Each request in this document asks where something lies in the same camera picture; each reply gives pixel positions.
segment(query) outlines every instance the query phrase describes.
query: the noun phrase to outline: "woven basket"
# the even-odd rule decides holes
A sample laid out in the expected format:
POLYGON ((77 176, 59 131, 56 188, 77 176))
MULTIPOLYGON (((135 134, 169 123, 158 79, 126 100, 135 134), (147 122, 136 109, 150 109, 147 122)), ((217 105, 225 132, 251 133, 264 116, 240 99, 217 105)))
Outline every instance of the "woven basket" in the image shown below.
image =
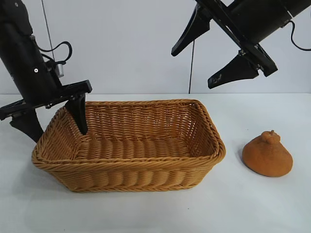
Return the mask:
POLYGON ((197 100, 87 102, 87 135, 63 107, 32 162, 68 189, 167 191, 196 186, 225 156, 197 100))

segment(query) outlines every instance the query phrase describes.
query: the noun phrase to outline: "white wall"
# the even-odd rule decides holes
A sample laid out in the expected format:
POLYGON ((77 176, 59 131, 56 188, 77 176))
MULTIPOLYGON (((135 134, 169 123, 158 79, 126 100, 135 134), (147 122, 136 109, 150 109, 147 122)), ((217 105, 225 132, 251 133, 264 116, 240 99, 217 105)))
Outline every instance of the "white wall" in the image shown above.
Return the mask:
MULTIPOLYGON (((44 0, 51 40, 74 48, 64 83, 89 79, 94 94, 187 93, 191 48, 172 46, 195 6, 191 0, 44 0)), ((65 48, 56 59, 67 55, 65 48)))
MULTIPOLYGON (((41 0, 23 0, 41 47, 50 48, 41 0)), ((192 46, 177 57, 171 48, 180 37, 196 4, 193 0, 43 0, 53 46, 73 45, 62 82, 90 79, 94 94, 187 93, 192 46)), ((311 47, 310 9, 297 16, 295 40, 311 47)), ((238 47, 214 23, 196 40, 192 93, 311 92, 311 52, 290 42, 291 26, 261 45, 279 71, 269 77, 238 81, 209 90, 207 79, 225 66, 238 47)), ((60 47, 55 57, 67 56, 60 47)), ((18 93, 0 64, 0 94, 18 93)))

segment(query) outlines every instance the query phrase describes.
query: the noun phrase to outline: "black cable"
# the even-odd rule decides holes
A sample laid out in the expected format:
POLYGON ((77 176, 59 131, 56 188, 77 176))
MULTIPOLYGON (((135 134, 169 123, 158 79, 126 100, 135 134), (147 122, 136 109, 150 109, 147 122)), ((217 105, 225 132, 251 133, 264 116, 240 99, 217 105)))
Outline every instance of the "black cable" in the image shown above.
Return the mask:
POLYGON ((48 55, 45 55, 43 53, 41 55, 42 55, 42 57, 45 57, 45 58, 49 59, 51 62, 55 63, 55 60, 53 58, 49 57, 48 55))
POLYGON ((54 61, 52 58, 50 58, 49 56, 47 56, 47 55, 44 56, 44 57, 50 59, 51 61, 54 61, 56 65, 57 65, 57 64, 63 64, 63 65, 66 64, 66 61, 68 61, 68 60, 71 58, 71 56, 72 56, 72 46, 71 46, 71 44, 70 44, 68 41, 63 41, 62 43, 60 43, 59 45, 57 45, 54 49, 51 49, 51 50, 44 50, 44 49, 42 49, 42 48, 39 47, 39 45, 37 44, 37 42, 36 42, 36 40, 35 40, 35 37, 31 37, 31 39, 32 39, 32 41, 34 42, 34 44, 36 45, 36 47, 37 47, 40 51, 42 51, 42 52, 52 52, 52 51, 54 51, 55 49, 57 49, 58 47, 60 47, 61 45, 67 45, 67 46, 68 46, 68 48, 69 48, 69 54, 68 54, 68 57, 67 57, 65 60, 63 60, 63 61, 55 62, 55 61, 54 61))
POLYGON ((293 29, 292 29, 292 34, 291 34, 291 41, 292 41, 292 44, 295 45, 298 49, 300 50, 303 50, 303 51, 311 51, 311 49, 304 49, 302 47, 299 47, 295 42, 294 42, 294 32, 295 32, 295 28, 296 28, 296 25, 293 21, 288 21, 285 25, 291 23, 293 25, 293 29))

